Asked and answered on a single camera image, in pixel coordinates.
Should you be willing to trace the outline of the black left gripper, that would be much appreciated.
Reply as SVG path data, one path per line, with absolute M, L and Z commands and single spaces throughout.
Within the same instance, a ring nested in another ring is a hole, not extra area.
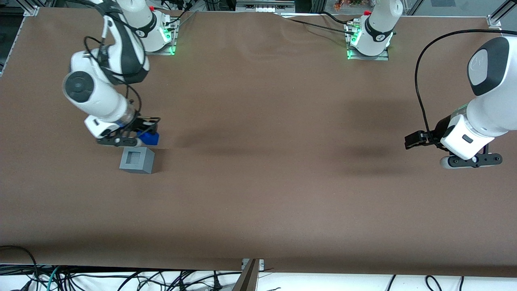
M 462 121 L 462 116 L 448 115 L 437 122 L 432 131 L 420 131 L 405 136 L 406 150 L 419 146 L 436 146 L 438 149 L 455 149 L 457 141 L 454 130 L 459 129 L 458 123 Z

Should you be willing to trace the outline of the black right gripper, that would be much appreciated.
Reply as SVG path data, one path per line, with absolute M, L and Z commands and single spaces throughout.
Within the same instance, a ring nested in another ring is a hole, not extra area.
M 137 116 L 120 131 L 120 141 L 159 140 L 160 117 Z

